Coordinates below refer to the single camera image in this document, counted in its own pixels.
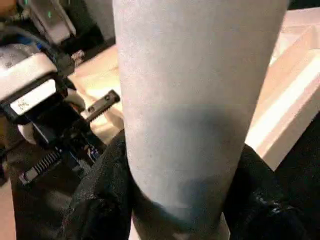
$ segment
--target cable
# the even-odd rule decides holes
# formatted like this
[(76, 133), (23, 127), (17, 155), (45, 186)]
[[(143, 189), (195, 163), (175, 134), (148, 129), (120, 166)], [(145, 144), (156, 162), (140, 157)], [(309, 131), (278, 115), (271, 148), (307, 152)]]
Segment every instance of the cable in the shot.
[(48, 53), (50, 60), (56, 65), (58, 69), (58, 75), (67, 77), (75, 70), (75, 62), (72, 58), (60, 50), (57, 46), (50, 45), (46, 40), (40, 36), (22, 29), (18, 26), (5, 25), (0, 22), (0, 41), (7, 36), (21, 35), (27, 39), (30, 39), (37, 44), (40, 44), (42, 48)]
[(8, 25), (2, 25), (0, 26), (0, 31), (3, 34), (1, 38), (5, 36), (10, 35), (21, 35), (24, 36), (38, 44), (41, 44), (41, 46), (53, 57), (56, 58), (59, 56), (60, 51), (56, 49), (56, 47), (51, 46), (49, 43), (47, 43), (45, 40), (41, 39), (41, 37), (35, 35), (34, 33), (31, 33), (27, 30), (24, 30), (18, 26), (8, 26)]

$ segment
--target gray cylinder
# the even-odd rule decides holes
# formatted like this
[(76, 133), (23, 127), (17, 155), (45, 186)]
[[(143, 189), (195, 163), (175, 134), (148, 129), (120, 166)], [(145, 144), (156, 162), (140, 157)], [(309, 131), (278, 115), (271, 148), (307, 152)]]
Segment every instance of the gray cylinder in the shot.
[(287, 0), (114, 0), (142, 240), (213, 239)]

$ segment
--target cardboard box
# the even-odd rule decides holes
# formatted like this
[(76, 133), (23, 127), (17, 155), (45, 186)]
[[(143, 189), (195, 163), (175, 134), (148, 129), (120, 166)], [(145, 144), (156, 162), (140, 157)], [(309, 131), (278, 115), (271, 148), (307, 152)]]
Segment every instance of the cardboard box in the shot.
[(16, 0), (0, 0), (0, 16), (6, 15), (7, 12), (16, 6)]

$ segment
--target machine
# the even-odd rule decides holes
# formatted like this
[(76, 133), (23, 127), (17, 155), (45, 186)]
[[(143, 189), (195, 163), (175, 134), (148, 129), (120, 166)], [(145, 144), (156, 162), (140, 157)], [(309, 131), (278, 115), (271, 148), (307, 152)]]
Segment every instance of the machine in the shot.
[(82, 178), (105, 149), (104, 143), (91, 131), (90, 122), (119, 102), (120, 97), (110, 91), (85, 110), (84, 101), (72, 83), (53, 63), (59, 61), (55, 56), (68, 56), (47, 48), (54, 54), (50, 59), (36, 44), (39, 42), (0, 47), (1, 112), (18, 125), (28, 142), (52, 150), (23, 173), (20, 180), (28, 185), (60, 161)]

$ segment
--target white label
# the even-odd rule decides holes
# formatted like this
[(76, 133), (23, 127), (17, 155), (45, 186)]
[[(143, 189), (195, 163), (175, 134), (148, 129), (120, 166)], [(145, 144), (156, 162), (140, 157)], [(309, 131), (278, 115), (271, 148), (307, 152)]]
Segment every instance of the white label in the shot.
[(42, 83), (37, 88), (28, 92), (26, 95), (18, 98), (10, 104), (11, 108), (19, 115), (32, 109), (56, 92), (56, 82), (50, 79)]

